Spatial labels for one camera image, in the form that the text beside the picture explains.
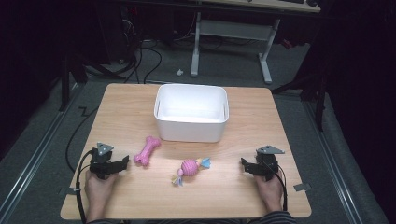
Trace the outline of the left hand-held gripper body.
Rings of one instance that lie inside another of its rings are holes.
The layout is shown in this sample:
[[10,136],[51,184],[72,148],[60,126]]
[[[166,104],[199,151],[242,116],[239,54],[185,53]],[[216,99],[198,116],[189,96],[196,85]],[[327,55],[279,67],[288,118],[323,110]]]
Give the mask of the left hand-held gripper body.
[[113,148],[111,145],[98,142],[92,149],[90,171],[100,179],[107,179],[109,175],[117,172],[116,164],[110,160]]

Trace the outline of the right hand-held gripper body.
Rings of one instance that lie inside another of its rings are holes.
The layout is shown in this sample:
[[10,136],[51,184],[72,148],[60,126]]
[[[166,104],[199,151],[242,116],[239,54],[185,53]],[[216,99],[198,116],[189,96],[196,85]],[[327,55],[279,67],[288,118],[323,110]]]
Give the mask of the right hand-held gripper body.
[[258,165],[257,175],[264,176],[271,180],[278,172],[278,161],[276,154],[284,154],[285,151],[272,146],[265,146],[256,150],[256,162]]

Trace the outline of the pink bone toy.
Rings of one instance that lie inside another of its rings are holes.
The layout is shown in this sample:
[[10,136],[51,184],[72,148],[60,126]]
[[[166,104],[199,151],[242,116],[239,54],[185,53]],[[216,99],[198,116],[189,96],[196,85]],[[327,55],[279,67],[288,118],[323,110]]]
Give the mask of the pink bone toy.
[[151,153],[160,145],[161,140],[159,138],[148,136],[143,149],[138,154],[134,155],[134,162],[143,166],[148,166]]

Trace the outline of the pink ball rope toy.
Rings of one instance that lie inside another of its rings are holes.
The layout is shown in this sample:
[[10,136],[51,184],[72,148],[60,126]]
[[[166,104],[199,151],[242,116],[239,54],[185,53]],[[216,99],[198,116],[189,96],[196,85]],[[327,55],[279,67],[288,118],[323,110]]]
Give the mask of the pink ball rope toy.
[[183,161],[180,167],[177,169],[177,174],[173,176],[172,183],[175,186],[183,185],[183,178],[185,176],[195,176],[202,169],[209,169],[211,166],[211,160],[209,158],[199,159],[187,159]]

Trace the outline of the white plastic bin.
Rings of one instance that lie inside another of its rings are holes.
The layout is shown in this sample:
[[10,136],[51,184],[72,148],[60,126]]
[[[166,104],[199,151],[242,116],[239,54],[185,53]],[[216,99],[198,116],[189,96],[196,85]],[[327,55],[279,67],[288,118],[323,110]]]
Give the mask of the white plastic bin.
[[229,119],[227,91],[217,86],[164,84],[157,91],[153,114],[162,140],[216,143]]

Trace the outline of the person's right hand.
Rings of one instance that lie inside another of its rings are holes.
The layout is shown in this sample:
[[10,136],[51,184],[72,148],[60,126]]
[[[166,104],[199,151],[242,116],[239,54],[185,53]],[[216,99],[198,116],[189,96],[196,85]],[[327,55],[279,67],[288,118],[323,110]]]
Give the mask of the person's right hand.
[[263,176],[258,175],[255,175],[254,179],[258,187],[259,195],[266,208],[269,210],[280,210],[283,193],[280,181],[275,177],[266,180]]

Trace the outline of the person's left hand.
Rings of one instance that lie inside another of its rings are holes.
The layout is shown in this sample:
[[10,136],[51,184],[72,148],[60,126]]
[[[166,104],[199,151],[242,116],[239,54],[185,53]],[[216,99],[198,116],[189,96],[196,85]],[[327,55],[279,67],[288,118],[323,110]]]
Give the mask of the person's left hand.
[[85,192],[90,205],[105,206],[110,198],[113,185],[118,174],[110,175],[107,179],[100,179],[91,171],[86,172]]

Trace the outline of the black metal stand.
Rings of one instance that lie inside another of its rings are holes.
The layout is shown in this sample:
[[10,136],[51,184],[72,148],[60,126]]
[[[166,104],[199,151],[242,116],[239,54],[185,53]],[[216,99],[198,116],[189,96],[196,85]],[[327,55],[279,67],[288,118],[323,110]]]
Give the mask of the black metal stand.
[[283,91],[291,89],[301,89],[300,98],[302,101],[315,101],[316,109],[314,120],[317,128],[323,131],[323,112],[325,109],[327,76],[320,74],[311,74],[304,77],[295,78],[283,86],[271,90],[272,94],[280,94]]
[[61,94],[61,111],[65,111],[70,101],[70,77],[73,77],[78,84],[86,84],[88,76],[86,75],[85,66],[88,65],[94,70],[100,72],[106,77],[121,79],[116,73],[111,72],[99,63],[88,59],[80,53],[71,52],[67,53],[62,60],[62,94]]

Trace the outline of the black computer tower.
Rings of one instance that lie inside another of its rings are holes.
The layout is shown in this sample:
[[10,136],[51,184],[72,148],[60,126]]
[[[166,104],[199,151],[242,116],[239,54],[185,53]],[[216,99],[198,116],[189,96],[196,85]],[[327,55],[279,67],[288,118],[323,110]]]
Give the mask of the black computer tower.
[[120,64],[128,62],[135,34],[132,9],[127,6],[102,3],[97,5],[97,11],[108,60]]

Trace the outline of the white-legged wooden desk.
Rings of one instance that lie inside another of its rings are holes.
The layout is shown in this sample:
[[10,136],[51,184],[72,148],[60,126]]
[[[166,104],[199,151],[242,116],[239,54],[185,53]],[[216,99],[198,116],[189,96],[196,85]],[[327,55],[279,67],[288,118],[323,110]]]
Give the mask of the white-legged wooden desk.
[[[311,7],[304,0],[303,4],[293,4],[278,0],[197,0],[199,7],[240,7],[241,9],[268,9],[270,12],[313,13],[319,14],[319,6]],[[201,13],[195,15],[194,49],[191,58],[191,76],[199,74],[200,39],[202,35],[239,38],[246,40],[264,41],[266,45],[258,54],[263,80],[272,83],[267,58],[276,37],[280,17],[276,16],[270,24],[257,21],[228,21],[227,19],[203,19]]]

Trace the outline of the metal floor rail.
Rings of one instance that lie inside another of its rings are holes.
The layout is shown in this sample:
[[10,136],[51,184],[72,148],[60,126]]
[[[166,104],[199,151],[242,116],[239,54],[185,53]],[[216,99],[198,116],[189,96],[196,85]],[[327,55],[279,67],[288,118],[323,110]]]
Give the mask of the metal floor rail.
[[12,215],[44,160],[70,105],[83,88],[84,84],[73,84],[70,99],[62,105],[62,85],[57,84],[50,98],[29,119],[20,137],[0,161],[0,223],[7,223]]
[[314,107],[310,103],[305,102],[303,102],[303,107],[319,140],[320,150],[328,168],[328,173],[332,179],[338,198],[344,208],[349,223],[362,224],[361,215],[352,198],[349,187],[347,186],[347,183],[344,180],[336,160],[331,152],[330,145],[325,137],[325,134],[318,128],[318,125],[316,124]]

